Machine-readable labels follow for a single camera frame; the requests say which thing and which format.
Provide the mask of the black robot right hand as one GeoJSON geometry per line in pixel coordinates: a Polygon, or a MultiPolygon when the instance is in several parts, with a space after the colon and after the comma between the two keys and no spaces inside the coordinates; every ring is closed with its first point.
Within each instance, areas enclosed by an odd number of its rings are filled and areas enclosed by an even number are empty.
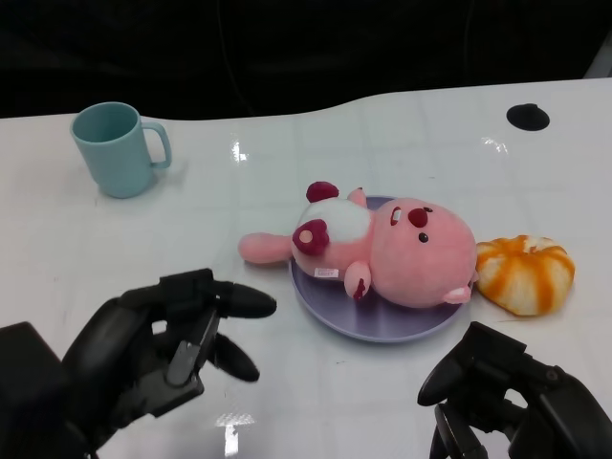
{"type": "Polygon", "coordinates": [[[611,455],[611,420],[587,387],[480,322],[437,363],[417,402],[434,409],[432,458],[488,457],[477,431],[503,433],[511,458],[611,455]]]}

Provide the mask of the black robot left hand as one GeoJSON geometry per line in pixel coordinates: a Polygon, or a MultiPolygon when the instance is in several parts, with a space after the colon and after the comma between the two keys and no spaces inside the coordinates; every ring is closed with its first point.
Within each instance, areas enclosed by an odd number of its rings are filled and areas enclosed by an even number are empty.
{"type": "Polygon", "coordinates": [[[217,280],[210,269],[165,276],[106,301],[62,360],[74,385],[69,423],[97,451],[141,417],[159,418],[201,396],[206,363],[257,382],[259,370],[219,323],[275,311],[270,295],[217,280]]]}

